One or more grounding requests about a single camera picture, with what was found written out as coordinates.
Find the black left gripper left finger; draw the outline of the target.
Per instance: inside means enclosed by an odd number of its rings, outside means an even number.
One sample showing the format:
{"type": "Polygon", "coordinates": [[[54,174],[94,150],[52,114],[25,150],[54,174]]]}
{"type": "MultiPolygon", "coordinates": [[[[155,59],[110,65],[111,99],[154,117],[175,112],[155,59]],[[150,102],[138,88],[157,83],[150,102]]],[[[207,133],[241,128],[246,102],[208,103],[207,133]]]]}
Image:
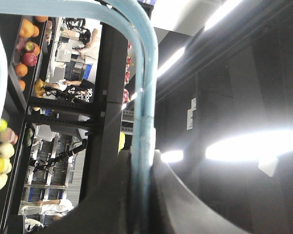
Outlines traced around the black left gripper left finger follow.
{"type": "Polygon", "coordinates": [[[131,153],[120,151],[112,169],[89,195],[42,234],[126,234],[131,153]]]}

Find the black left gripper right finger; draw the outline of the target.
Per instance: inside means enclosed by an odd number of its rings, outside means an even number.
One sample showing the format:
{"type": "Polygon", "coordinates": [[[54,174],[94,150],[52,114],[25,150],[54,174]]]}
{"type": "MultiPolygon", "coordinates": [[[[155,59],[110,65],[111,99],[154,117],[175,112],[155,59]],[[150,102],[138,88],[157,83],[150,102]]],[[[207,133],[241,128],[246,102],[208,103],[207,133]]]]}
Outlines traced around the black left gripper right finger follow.
{"type": "Polygon", "coordinates": [[[150,233],[245,234],[208,207],[180,180],[155,150],[151,167],[150,233]]]}

